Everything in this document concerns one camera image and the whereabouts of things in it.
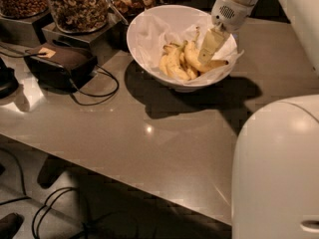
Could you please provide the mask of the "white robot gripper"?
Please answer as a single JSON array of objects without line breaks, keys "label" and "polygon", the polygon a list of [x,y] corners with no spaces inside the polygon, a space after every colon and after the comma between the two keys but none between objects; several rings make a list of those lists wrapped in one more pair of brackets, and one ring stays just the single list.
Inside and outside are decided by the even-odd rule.
[{"label": "white robot gripper", "polygon": [[208,63],[213,55],[224,45],[229,33],[237,31],[251,14],[253,6],[236,0],[216,0],[211,10],[212,24],[220,29],[208,29],[199,50],[198,60]]}]

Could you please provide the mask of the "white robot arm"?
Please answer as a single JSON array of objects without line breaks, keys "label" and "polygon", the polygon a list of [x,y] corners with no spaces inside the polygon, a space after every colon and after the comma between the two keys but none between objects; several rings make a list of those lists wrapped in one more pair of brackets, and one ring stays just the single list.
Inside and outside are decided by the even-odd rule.
[{"label": "white robot arm", "polygon": [[[213,25],[234,32],[258,0],[216,0]],[[319,0],[279,0],[319,70]],[[319,239],[319,95],[271,103],[247,120],[233,156],[231,239]]]}]

